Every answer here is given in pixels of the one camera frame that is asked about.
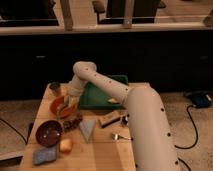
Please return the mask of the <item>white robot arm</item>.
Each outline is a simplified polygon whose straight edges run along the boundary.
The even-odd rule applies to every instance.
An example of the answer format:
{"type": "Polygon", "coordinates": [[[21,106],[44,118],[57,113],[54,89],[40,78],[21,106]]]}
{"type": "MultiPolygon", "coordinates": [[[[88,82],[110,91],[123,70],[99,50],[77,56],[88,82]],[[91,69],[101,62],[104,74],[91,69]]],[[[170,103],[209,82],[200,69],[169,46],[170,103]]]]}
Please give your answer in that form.
{"type": "Polygon", "coordinates": [[[68,95],[78,97],[87,82],[93,83],[125,107],[136,171],[180,171],[164,104],[158,92],[147,84],[129,87],[97,72],[94,62],[73,65],[74,76],[68,95]]]}

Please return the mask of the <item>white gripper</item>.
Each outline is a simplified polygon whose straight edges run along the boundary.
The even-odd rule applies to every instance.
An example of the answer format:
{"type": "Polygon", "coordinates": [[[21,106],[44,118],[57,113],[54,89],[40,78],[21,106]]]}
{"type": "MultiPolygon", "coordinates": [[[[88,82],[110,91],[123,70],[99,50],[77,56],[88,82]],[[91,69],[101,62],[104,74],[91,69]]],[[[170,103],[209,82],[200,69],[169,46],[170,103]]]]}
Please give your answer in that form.
{"type": "Polygon", "coordinates": [[[68,83],[67,93],[70,98],[80,97],[84,91],[84,87],[85,82],[74,75],[72,80],[68,83]]]}

